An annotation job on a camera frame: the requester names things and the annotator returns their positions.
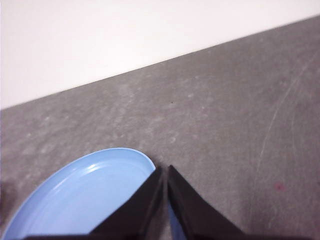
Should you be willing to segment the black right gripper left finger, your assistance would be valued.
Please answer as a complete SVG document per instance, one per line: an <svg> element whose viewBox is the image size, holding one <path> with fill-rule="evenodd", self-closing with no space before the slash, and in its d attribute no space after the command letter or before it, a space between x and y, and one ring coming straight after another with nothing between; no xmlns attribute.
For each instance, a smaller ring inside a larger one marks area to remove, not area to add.
<svg viewBox="0 0 320 240"><path fill-rule="evenodd" d="M26 240L145 240L153 217L162 206L164 171L158 167L121 207L90 233L30 235Z"/></svg>

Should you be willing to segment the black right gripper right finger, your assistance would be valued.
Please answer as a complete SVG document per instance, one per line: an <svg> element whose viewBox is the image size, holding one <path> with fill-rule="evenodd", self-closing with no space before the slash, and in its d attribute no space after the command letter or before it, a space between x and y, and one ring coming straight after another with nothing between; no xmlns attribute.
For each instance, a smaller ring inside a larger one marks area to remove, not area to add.
<svg viewBox="0 0 320 240"><path fill-rule="evenodd" d="M303 236L247 234L208 204L170 165L168 201L186 240L306 240Z"/></svg>

